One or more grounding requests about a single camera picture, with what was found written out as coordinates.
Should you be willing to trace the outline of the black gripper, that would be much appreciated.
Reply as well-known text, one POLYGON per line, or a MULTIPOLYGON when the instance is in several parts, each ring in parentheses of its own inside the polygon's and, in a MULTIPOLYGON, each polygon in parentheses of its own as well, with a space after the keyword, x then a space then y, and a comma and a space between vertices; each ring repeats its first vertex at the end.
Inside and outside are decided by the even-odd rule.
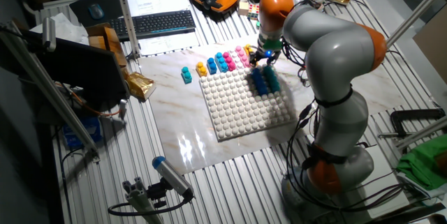
POLYGON ((249 63, 252 68, 255 68, 261 59, 266 59, 267 65, 273 67, 279 58, 279 55, 280 51, 278 50, 254 50, 253 52, 249 53, 249 63))

